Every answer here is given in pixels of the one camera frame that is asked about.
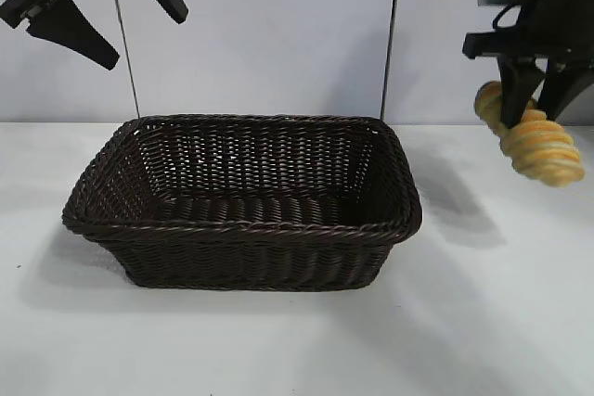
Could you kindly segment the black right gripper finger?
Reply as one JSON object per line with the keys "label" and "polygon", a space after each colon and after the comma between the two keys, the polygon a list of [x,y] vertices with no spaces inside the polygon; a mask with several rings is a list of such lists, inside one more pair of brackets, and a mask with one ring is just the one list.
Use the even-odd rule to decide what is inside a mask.
{"label": "black right gripper finger", "polygon": [[520,122],[536,90],[536,63],[533,58],[500,57],[498,68],[502,88],[500,119],[510,129]]}
{"label": "black right gripper finger", "polygon": [[556,121],[572,101],[592,84],[593,61],[591,59],[573,62],[550,59],[537,107],[550,121]]}

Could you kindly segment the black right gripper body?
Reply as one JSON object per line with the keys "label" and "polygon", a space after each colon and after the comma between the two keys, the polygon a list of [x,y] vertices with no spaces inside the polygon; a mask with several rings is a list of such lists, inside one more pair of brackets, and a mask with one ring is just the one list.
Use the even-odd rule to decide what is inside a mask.
{"label": "black right gripper body", "polygon": [[593,0],[477,0],[499,6],[489,32],[469,32],[462,53],[469,59],[593,57]]}

